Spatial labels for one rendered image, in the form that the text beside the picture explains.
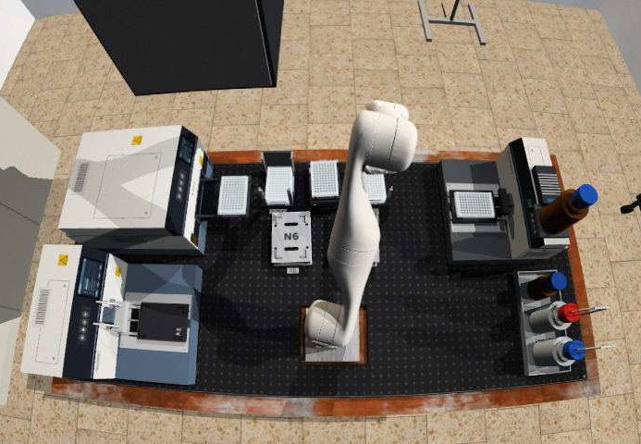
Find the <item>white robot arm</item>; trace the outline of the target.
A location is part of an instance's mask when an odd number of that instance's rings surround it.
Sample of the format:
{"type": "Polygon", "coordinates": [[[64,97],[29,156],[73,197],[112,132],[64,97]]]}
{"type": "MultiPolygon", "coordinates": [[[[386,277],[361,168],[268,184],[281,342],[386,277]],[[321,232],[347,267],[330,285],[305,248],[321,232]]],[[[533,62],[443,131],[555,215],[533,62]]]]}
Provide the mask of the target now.
{"type": "Polygon", "coordinates": [[[351,340],[380,240],[379,226],[364,186],[364,172],[393,174],[409,167],[416,149],[417,130],[408,120],[405,106],[384,101],[371,102],[354,120],[339,207],[327,250],[328,264],[344,306],[322,300],[312,303],[304,333],[316,348],[344,347],[351,340]]]}

